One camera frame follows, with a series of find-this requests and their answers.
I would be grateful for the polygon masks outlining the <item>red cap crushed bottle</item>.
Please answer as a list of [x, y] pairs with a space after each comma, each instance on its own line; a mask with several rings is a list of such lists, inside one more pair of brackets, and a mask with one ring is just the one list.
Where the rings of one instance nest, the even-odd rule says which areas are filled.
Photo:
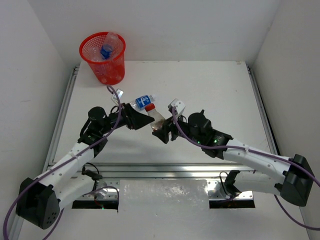
[[154, 121], [150, 124], [151, 129], [153, 131], [161, 129], [165, 118], [156, 110], [156, 106], [150, 103], [144, 109], [150, 117], [154, 118]]

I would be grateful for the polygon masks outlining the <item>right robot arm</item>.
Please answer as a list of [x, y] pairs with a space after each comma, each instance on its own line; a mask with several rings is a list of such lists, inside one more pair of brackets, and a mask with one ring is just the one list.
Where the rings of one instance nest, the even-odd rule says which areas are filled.
[[246, 191], [268, 193], [298, 207], [304, 207], [308, 202], [315, 176], [304, 156], [279, 156], [250, 147], [214, 129], [203, 111], [192, 113], [186, 122], [182, 117], [172, 116], [152, 134], [165, 144], [182, 137], [211, 158], [252, 168], [252, 172], [230, 171], [222, 183], [226, 194], [235, 196]]

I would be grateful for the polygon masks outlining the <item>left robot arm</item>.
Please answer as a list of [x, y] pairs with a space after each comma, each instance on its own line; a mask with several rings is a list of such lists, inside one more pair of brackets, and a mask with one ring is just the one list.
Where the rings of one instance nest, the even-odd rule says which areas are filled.
[[110, 115], [100, 106], [93, 107], [72, 149], [51, 169], [21, 183], [15, 213], [43, 230], [48, 229], [62, 209], [91, 192], [102, 178], [91, 170], [85, 170], [77, 178], [73, 176], [103, 150], [108, 141], [106, 135], [123, 126], [138, 130], [154, 120], [134, 110], [129, 103], [121, 104], [118, 112]]

